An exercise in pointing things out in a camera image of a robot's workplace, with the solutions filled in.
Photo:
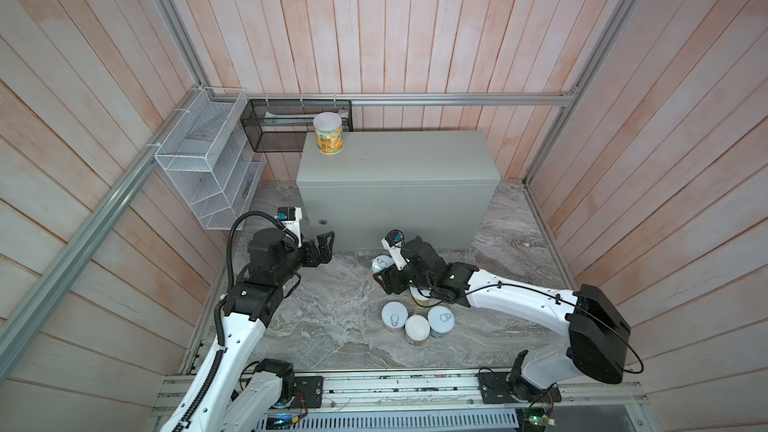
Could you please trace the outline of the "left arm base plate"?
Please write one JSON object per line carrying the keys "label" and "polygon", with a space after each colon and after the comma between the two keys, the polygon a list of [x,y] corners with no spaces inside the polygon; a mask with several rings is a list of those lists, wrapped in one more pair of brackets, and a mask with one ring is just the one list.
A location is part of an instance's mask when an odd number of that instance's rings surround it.
{"label": "left arm base plate", "polygon": [[277,377],[268,391],[277,394],[272,409],[317,409],[321,407],[324,378],[321,375]]}

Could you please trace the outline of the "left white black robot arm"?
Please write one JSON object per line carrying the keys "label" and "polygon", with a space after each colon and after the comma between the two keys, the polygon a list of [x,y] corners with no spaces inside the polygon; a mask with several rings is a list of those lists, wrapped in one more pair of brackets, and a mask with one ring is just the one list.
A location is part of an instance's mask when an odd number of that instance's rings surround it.
{"label": "left white black robot arm", "polygon": [[334,239],[334,232],[309,240],[280,228],[253,235],[248,266],[214,309],[216,341],[164,431],[251,431],[270,408],[293,400],[293,366],[276,359],[260,360],[244,390],[232,393],[285,298],[284,285],[301,268],[329,263]]}

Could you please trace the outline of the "orange label can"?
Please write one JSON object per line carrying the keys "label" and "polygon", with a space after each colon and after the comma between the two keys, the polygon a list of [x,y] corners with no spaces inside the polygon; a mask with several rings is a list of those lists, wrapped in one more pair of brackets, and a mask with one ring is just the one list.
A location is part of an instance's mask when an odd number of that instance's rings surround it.
{"label": "orange label can", "polygon": [[376,274],[394,265],[394,259],[388,255],[378,255],[371,261],[371,273]]}

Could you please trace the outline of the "yellow label can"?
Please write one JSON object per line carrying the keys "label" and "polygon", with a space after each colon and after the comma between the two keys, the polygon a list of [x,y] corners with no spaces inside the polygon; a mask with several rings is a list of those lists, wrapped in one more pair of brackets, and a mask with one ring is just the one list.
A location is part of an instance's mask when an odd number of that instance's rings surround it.
{"label": "yellow label can", "polygon": [[335,155],[343,149],[343,121],[336,112],[322,112],[313,119],[318,150],[325,155]]}

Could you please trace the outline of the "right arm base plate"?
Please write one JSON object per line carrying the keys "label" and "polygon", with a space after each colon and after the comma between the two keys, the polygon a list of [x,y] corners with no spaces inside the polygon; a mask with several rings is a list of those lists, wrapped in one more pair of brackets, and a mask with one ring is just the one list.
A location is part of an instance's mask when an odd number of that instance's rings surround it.
{"label": "right arm base plate", "polygon": [[484,404],[559,403],[562,394],[556,384],[539,389],[513,372],[497,372],[482,367],[476,375]]}

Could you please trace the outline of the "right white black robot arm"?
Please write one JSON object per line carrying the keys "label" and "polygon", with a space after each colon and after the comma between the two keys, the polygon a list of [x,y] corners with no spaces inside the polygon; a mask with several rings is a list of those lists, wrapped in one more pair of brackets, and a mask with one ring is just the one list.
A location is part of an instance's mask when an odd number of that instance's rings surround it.
{"label": "right white black robot arm", "polygon": [[373,278],[386,294],[409,292],[433,308],[452,304],[502,312],[559,335],[539,350],[518,353],[505,377],[514,400],[533,403],[578,376],[616,385],[629,374],[625,362],[632,350],[631,328],[599,288],[557,290],[463,262],[447,263],[421,237],[407,241],[399,230],[390,231],[382,245],[393,263]]}

